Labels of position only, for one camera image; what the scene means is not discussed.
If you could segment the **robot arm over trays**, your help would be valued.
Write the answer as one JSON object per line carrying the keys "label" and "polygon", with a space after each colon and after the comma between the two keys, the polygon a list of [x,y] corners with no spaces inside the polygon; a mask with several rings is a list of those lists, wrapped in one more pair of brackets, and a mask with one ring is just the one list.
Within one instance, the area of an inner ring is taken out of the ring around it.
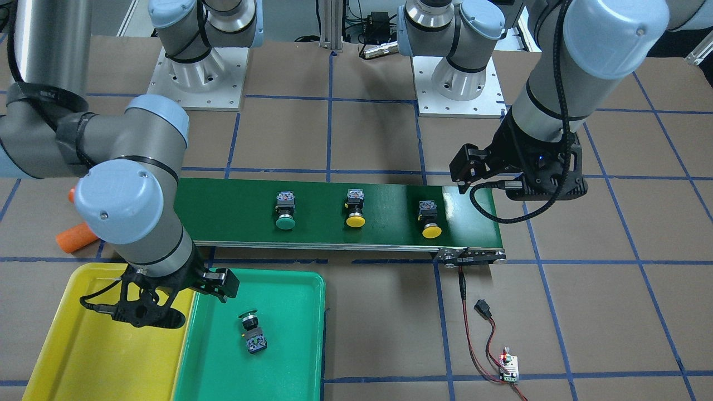
{"label": "robot arm over trays", "polygon": [[135,327],[178,329],[172,304],[181,290],[237,296],[239,279],[208,269],[174,204],[188,148],[189,117],[174,100],[144,94],[120,116],[89,111],[88,1],[9,1],[7,113],[2,176],[76,176],[74,206],[92,233],[128,263],[113,305],[80,297],[82,307]]}

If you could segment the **robot arm by buttons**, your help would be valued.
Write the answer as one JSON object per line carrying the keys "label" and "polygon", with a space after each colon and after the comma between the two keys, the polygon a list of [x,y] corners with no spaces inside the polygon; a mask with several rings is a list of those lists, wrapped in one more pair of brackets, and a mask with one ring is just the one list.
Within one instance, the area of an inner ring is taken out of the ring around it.
{"label": "robot arm by buttons", "polygon": [[439,91],[454,98],[454,80],[471,77],[467,96],[476,96],[510,7],[527,8],[540,59],[491,145],[464,145],[449,164],[451,178],[464,194],[515,171],[519,177],[501,185],[512,200],[579,198],[588,185],[576,131],[665,31],[710,27],[711,2],[407,1],[398,12],[399,51],[442,57]]}

